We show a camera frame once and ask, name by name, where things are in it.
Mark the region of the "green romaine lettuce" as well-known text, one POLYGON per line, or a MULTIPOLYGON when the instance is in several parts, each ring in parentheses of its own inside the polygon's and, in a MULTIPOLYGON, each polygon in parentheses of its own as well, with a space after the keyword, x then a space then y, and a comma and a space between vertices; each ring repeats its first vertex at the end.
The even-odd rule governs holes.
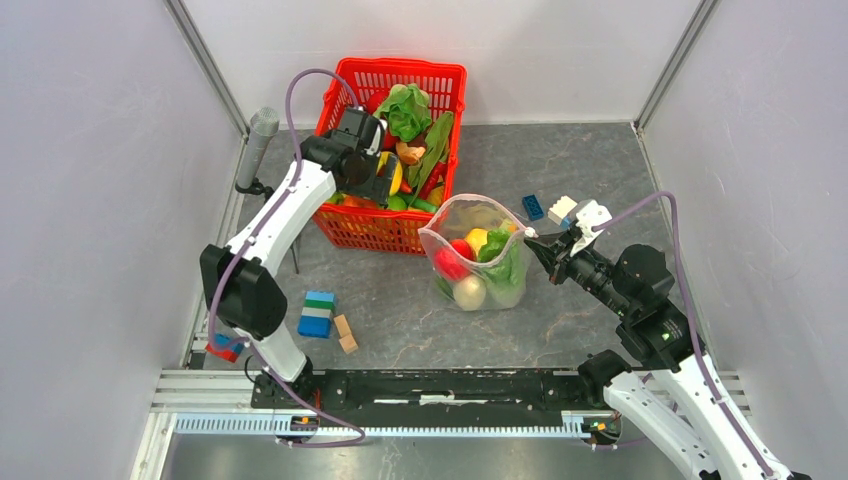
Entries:
POLYGON ((477 255, 478 263, 490 263, 501 257, 492 266, 480 270, 493 308, 508 309, 516 306, 526 290, 527 265, 522 243, 519 240, 510 243, 517 230, 513 222, 504 220, 498 228, 489 231, 488 243, 477 255))

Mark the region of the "white radish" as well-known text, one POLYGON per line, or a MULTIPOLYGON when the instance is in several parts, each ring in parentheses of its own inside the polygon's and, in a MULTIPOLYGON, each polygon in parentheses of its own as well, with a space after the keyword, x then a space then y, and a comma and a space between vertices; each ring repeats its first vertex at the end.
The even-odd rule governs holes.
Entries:
POLYGON ((464 311, 476 311, 482 308, 487 295, 486 284, 476 275, 468 275, 452 287, 456 305, 464 311))

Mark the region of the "red tomato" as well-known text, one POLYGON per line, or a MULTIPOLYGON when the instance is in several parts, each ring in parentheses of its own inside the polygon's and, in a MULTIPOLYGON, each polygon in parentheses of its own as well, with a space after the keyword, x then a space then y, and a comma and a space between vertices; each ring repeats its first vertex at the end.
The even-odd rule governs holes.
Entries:
POLYGON ((464 239, 454 239, 433 257, 436 272, 449 282, 458 282, 471 274, 467 261, 476 259, 472 246, 464 239))

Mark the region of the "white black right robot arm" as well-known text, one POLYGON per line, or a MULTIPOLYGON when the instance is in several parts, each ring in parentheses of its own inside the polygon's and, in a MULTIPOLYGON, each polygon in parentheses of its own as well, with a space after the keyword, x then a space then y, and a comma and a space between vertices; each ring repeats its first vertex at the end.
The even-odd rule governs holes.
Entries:
POLYGON ((628 418, 687 479, 801 479, 759 439, 730 397, 695 327, 669 300, 675 283, 665 255, 628 246, 617 261, 572 231, 528 237, 553 284, 572 280, 620 319, 632 367, 605 350, 578 368, 577 392, 591 408, 628 418))

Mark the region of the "yellow lemon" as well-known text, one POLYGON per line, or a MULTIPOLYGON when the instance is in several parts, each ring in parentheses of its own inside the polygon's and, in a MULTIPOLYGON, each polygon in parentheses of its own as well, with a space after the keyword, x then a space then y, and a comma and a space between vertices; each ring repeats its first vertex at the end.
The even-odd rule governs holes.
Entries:
POLYGON ((484 245, 488 243, 489 231, 483 228, 474 228, 470 230, 464 237, 464 240, 472 248, 475 255, 478 255, 484 245))

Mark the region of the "clear zip top bag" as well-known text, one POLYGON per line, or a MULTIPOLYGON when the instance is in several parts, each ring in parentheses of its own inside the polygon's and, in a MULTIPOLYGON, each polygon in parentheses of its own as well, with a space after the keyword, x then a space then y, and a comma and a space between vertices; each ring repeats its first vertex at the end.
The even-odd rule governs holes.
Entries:
POLYGON ((511 211, 489 197, 459 194, 445 200, 418 229, 436 298, 465 312, 517 306, 527 288, 527 232, 511 211))

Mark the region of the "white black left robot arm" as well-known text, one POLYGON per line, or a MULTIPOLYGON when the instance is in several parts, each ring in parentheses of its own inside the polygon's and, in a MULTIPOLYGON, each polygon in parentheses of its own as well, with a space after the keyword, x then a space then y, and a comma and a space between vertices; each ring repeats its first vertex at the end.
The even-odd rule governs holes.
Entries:
POLYGON ((250 343, 290 407, 312 399, 314 381, 303 373, 308 358, 284 325, 288 303, 276 274, 304 226, 334 194, 387 205, 398 161, 380 160, 386 132, 386 121, 361 107, 346 108, 337 127, 298 145, 284 183, 244 229, 225 246, 201 252, 209 325, 222 322, 238 341, 250 343))

